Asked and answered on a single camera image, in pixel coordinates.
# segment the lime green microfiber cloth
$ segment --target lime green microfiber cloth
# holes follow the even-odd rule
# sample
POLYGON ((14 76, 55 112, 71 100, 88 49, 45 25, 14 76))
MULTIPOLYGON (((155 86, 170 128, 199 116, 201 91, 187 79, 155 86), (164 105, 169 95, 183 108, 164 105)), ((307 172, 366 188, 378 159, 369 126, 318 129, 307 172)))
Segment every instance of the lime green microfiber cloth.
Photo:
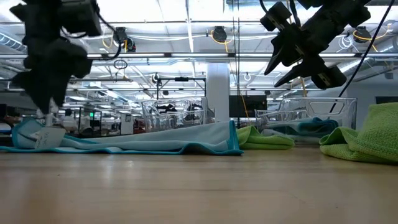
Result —
POLYGON ((398 103, 371 105, 361 131, 339 127, 319 143, 322 153, 340 159, 398 162, 398 103))
POLYGON ((240 149, 291 149, 294 140, 285 136, 263 136, 254 126, 238 129, 240 149))

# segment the white pillar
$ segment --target white pillar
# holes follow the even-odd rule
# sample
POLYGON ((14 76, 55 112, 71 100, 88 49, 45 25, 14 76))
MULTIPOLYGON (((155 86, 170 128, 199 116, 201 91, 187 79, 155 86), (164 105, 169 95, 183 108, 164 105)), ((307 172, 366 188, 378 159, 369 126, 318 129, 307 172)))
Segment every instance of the white pillar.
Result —
POLYGON ((229 121, 229 68, 227 63, 207 65, 209 108, 216 110, 216 122, 229 121))

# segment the transparent container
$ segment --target transparent container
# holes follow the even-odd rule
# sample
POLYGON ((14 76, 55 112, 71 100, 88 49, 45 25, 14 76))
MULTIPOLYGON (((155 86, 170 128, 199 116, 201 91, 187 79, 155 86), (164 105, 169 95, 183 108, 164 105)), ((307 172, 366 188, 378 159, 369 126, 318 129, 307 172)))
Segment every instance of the transparent container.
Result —
POLYGON ((256 111, 260 133, 287 135, 296 144, 317 145, 335 128, 355 129, 355 123, 356 98, 288 98, 278 111, 256 111))
POLYGON ((187 128, 214 123, 215 112, 206 97, 175 98, 142 102, 146 132, 187 128))

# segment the wooden table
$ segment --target wooden table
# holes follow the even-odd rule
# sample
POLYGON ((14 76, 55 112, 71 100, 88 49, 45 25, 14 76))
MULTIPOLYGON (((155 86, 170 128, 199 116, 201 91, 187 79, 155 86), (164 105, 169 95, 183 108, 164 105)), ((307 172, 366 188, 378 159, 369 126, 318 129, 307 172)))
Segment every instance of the wooden table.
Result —
POLYGON ((319 149, 241 157, 0 154, 0 223, 397 223, 398 167, 319 149))

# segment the towel label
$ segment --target towel label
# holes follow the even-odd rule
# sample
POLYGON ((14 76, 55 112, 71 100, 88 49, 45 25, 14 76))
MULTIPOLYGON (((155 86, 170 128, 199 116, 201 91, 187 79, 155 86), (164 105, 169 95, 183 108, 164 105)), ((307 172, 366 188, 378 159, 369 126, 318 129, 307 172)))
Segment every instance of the towel label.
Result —
POLYGON ((35 149, 51 149, 61 145, 65 130, 63 128, 42 128, 37 137, 35 149))

